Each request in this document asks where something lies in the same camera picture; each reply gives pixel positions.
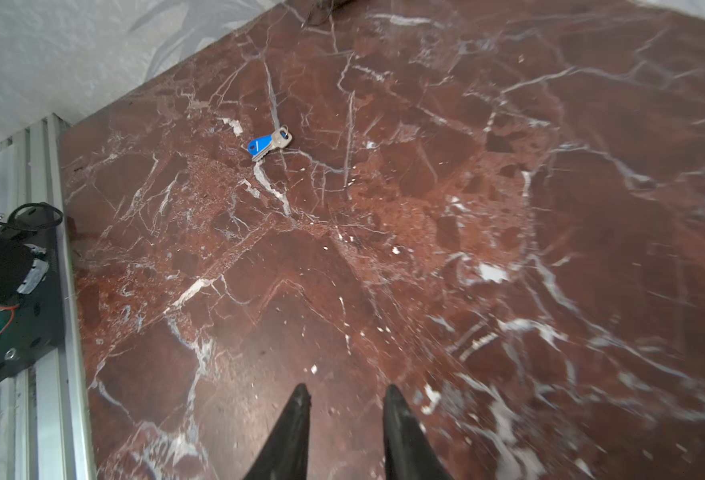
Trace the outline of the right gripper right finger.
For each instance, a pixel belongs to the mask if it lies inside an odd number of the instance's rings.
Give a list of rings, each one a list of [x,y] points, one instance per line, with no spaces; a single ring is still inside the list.
[[[387,480],[451,479],[395,385],[385,390],[382,425]]]

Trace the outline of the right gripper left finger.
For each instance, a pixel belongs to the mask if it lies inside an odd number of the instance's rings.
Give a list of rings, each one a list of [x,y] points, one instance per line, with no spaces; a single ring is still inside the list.
[[[278,421],[244,480],[306,480],[310,453],[312,396],[300,383],[288,398]]]

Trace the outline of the blue key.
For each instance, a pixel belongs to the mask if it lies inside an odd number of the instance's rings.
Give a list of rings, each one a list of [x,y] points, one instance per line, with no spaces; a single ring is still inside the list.
[[[292,143],[292,134],[286,126],[280,126],[270,135],[258,137],[248,143],[248,153],[254,163],[260,162],[268,153],[288,147]]]

